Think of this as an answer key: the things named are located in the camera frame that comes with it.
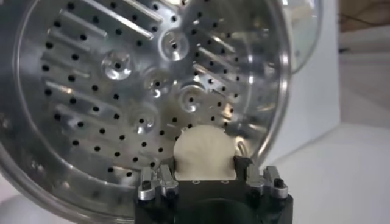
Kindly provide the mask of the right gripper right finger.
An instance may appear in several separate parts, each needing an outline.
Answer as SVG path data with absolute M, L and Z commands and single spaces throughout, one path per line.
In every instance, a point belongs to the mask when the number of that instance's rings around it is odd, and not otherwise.
M 269 194 L 281 200 L 288 198 L 288 187 L 275 166 L 266 166 L 261 174 L 259 167 L 249 158 L 234 156 L 233 161 L 237 180 L 244 181 L 260 195 Z

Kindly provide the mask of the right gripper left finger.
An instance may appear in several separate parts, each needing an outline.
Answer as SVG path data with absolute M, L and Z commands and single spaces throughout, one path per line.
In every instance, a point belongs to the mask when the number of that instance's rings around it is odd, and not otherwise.
M 143 167 L 138 187 L 139 201 L 151 201 L 157 198 L 157 189 L 160 196 L 170 200 L 179 193 L 179 182 L 176 180 L 175 159 L 165 159 L 153 169 L 151 166 Z

